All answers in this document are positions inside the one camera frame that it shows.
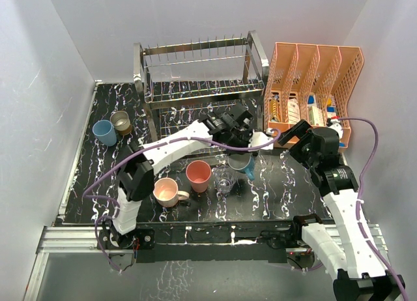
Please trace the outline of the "blue handled mug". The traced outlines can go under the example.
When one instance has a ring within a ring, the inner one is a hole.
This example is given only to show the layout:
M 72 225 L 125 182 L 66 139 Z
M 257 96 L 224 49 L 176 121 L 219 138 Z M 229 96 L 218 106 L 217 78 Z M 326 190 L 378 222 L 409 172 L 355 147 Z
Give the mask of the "blue handled mug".
M 251 153 L 232 154 L 227 163 L 230 168 L 245 174 L 250 181 L 255 180 L 255 161 Z

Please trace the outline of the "clear glass cup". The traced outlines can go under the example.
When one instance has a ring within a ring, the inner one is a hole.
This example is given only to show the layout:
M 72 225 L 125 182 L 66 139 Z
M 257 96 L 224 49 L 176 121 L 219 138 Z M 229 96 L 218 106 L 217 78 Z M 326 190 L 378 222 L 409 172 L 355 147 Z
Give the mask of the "clear glass cup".
M 235 171 L 227 165 L 214 169 L 213 176 L 217 191 L 223 195 L 230 193 L 237 181 Z

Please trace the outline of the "dusty pink tumbler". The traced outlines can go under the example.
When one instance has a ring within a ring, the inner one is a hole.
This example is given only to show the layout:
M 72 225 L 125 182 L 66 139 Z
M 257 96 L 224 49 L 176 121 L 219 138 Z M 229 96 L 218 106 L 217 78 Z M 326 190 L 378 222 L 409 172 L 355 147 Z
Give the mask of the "dusty pink tumbler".
M 193 161 L 186 168 L 186 176 L 197 193 L 207 190 L 211 174 L 210 165 L 202 160 Z

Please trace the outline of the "peach handled mug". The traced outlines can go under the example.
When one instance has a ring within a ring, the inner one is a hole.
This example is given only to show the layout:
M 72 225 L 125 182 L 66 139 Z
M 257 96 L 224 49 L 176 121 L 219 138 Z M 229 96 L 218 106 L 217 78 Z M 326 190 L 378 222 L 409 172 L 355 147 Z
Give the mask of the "peach handled mug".
M 190 194 L 180 191 L 176 181 L 169 177 L 156 181 L 153 196 L 165 208 L 174 207 L 179 201 L 190 198 Z

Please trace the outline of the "cream and brown steel cup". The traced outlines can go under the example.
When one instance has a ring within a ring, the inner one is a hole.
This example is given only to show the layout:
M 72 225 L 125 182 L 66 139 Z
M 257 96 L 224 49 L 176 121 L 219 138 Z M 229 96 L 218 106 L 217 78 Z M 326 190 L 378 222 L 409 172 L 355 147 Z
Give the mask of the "cream and brown steel cup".
M 125 136 L 132 131 L 130 118 L 125 111 L 116 111 L 110 117 L 110 122 L 118 134 Z

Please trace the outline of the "light blue tumbler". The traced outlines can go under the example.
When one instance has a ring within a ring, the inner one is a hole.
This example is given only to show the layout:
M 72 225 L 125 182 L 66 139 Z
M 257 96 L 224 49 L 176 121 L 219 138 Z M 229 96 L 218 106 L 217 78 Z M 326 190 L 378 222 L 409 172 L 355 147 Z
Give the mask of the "light blue tumbler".
M 94 136 L 104 145 L 112 147 L 117 143 L 117 136 L 109 120 L 100 120 L 93 125 Z

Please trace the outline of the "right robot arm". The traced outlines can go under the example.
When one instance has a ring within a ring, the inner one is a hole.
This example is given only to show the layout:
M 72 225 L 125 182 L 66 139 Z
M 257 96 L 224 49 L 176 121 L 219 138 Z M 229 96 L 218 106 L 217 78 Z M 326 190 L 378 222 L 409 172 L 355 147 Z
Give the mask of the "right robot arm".
M 312 182 L 329 208 L 341 244 L 330 236 L 316 214 L 295 216 L 291 241 L 309 246 L 333 281 L 337 300 L 408 300 L 405 282 L 377 249 L 362 211 L 362 179 L 345 165 L 339 152 L 342 136 L 340 119 L 326 126 L 312 127 L 301 120 L 282 133 L 280 145 L 296 137 L 289 154 L 311 175 Z

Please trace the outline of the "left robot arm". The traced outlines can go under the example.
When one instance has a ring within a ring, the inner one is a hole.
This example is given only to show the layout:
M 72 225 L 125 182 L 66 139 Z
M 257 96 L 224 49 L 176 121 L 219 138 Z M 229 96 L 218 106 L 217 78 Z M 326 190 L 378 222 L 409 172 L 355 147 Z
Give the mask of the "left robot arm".
M 114 170 L 119 185 L 108 238 L 120 248 L 133 244 L 141 203 L 156 189 L 154 176 L 173 162 L 212 145 L 231 154 L 255 150 L 262 134 L 252 121 L 253 115 L 242 104 L 235 104 L 229 111 L 210 111 L 158 141 L 142 146 L 132 143 L 130 155 Z

